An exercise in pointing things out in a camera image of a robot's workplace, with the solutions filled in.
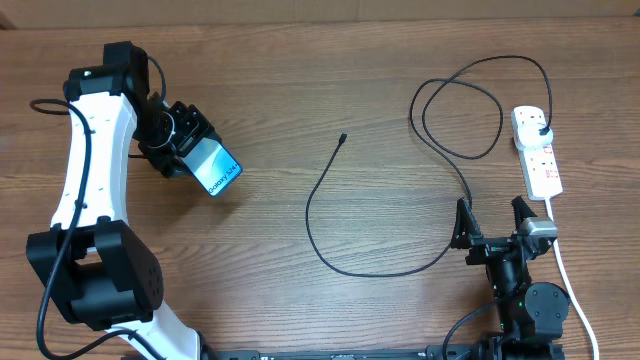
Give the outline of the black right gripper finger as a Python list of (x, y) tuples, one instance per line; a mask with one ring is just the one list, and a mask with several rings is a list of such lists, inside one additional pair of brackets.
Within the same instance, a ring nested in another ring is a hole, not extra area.
[(454, 249), (470, 249), (483, 240), (471, 206), (464, 199), (460, 198), (456, 203), (456, 219), (450, 245)]
[(528, 219), (537, 217), (521, 196), (515, 197), (511, 201), (511, 206), (513, 208), (514, 222), (517, 230), (525, 229)]

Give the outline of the Samsung Galaxy smartphone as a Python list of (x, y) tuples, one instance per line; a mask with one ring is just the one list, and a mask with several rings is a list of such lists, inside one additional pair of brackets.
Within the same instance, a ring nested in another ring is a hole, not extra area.
[(212, 197), (219, 196), (243, 171), (219, 141), (209, 138), (202, 139), (182, 161)]

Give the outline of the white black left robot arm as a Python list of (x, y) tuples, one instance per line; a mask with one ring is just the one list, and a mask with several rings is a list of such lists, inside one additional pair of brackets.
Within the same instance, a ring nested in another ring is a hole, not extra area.
[(134, 233), (126, 210), (131, 147), (166, 178), (195, 178), (220, 195), (242, 172), (195, 107), (152, 92), (156, 61), (131, 42), (108, 43), (99, 66), (73, 69), (62, 99), (33, 110), (68, 116), (65, 184), (47, 231), (29, 236), (26, 256), (43, 284), (41, 309), (55, 306), (71, 324), (119, 337), (145, 359), (211, 359), (204, 336), (164, 298), (158, 259)]

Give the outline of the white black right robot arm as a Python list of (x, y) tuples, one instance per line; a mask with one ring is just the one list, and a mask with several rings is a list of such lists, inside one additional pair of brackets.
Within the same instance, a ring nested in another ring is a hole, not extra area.
[[(444, 359), (562, 359), (560, 345), (571, 300), (567, 291), (549, 282), (534, 282), (527, 263), (546, 254), (558, 230), (548, 217), (536, 215), (520, 197), (511, 201), (515, 230), (506, 237), (488, 238), (481, 232), (471, 205), (457, 201), (450, 245), (466, 250), (468, 265), (485, 267), (493, 300), (460, 319), (442, 343)], [(449, 347), (455, 331), (473, 317), (496, 309), (499, 332), (487, 333), (472, 345)]]

